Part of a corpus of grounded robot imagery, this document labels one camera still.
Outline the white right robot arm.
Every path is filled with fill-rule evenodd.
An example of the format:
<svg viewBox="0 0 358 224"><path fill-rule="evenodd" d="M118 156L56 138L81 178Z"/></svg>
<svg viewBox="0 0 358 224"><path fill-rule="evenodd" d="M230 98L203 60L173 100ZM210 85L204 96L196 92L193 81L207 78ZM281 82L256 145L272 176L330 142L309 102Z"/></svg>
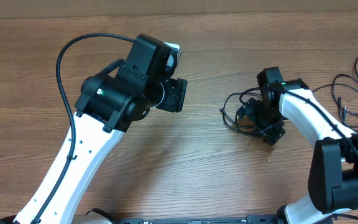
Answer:
<svg viewBox="0 0 358 224"><path fill-rule="evenodd" d="M358 209L358 134L337 121L302 79L285 81L278 67L257 75L261 99L250 98L237 117L248 117L254 135L274 145L290 120L313 148L308 193L266 217L267 223L332 223Z"/></svg>

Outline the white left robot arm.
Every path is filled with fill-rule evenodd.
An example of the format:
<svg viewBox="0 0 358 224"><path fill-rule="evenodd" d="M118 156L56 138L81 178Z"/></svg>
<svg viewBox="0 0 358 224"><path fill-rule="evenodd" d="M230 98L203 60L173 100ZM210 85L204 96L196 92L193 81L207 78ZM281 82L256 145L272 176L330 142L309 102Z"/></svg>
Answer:
<svg viewBox="0 0 358 224"><path fill-rule="evenodd" d="M70 127L55 160L27 205L1 223L112 223L98 208L76 209L96 171L134 121L151 108L182 110L187 82L173 78L181 56L177 44L146 34L131 41L118 59L84 80L73 106L65 105Z"/></svg>

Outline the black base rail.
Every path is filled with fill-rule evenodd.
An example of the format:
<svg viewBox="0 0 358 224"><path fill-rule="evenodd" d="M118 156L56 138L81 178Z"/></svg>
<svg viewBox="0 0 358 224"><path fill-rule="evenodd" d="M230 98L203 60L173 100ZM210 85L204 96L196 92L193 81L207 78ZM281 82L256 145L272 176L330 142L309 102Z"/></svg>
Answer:
<svg viewBox="0 0 358 224"><path fill-rule="evenodd" d="M143 219L118 218L99 208L93 208L84 215L75 215L71 224L285 224L275 214L248 215L237 218L169 218Z"/></svg>

